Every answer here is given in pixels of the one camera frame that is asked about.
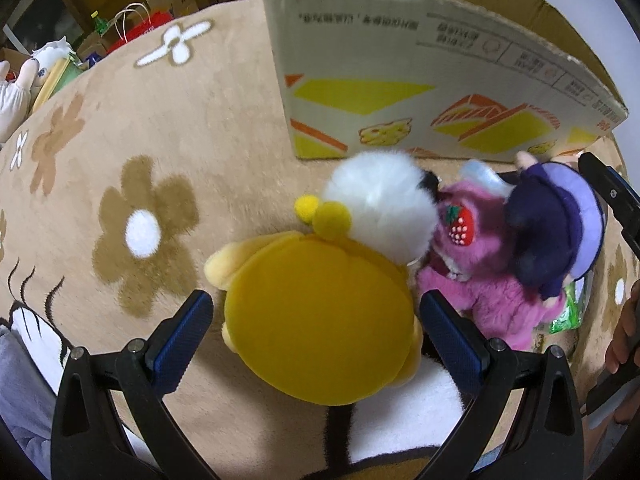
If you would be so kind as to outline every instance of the white wall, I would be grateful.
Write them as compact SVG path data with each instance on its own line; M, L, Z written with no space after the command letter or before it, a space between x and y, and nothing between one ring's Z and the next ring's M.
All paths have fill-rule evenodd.
M615 0L547 0L575 27L618 87L629 118L614 130L629 180L640 189L640 41Z

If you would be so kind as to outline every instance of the bolt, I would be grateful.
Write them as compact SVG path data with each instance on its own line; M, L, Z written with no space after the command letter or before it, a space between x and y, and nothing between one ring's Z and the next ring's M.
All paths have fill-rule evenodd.
M549 351L553 357L557 357L558 359L564 357L564 350L562 350L558 345L551 345L549 347Z
M131 352L132 354L140 352L144 347L144 339L133 339L132 341L129 341L129 344L127 344L127 350L129 350L129 352Z
M79 358L81 358L83 355L84 355L84 348L82 348L81 346L77 346L74 349L72 349L69 357L71 357L74 361L76 361Z
M494 337L489 341L489 346L493 348L496 352L502 352L507 348L507 343L505 343L502 339L498 337Z

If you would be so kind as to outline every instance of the yellow pom-pom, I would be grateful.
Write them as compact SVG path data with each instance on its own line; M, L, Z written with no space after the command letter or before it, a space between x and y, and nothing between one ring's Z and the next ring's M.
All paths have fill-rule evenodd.
M320 199L317 196L303 195L296 200L293 209L300 220L305 224L311 224L319 203Z
M351 214L340 202L324 202L318 206L312 225L318 236L336 240L351 229Z

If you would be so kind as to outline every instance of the blue gripper pad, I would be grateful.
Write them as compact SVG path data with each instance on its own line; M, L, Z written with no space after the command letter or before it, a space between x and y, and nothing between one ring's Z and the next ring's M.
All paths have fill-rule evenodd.
M182 376L213 321L213 301L194 290L178 312L162 321L148 340L145 365L151 386L162 397L177 390Z
M477 397L490 357L478 329L453 309L437 290L420 300L424 331L435 346L458 389Z

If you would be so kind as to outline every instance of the red bag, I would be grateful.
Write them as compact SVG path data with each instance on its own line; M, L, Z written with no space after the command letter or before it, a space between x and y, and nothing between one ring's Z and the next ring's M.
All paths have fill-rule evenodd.
M129 7L131 6L144 7L144 9L146 10L147 19L145 20L144 18L142 18L142 15L137 10L130 9ZM127 12L136 12L140 16L140 18L142 18L142 23L137 24L129 32L127 32L124 28ZM116 21L120 15L122 15L122 30L123 30L122 34L120 33L120 30L118 29L118 25L116 24ZM161 27L165 23L169 23L173 18L174 17L168 12L154 12L152 15L149 15L148 9L143 4L128 5L119 13L117 13L113 19L113 24L115 25L116 30L118 31L118 35L120 39L109 47L109 49L107 50L107 54L110 54L111 52L120 48L124 44L129 43L129 41L135 40L136 38L139 38L143 34L148 33L150 30L154 30L155 28Z

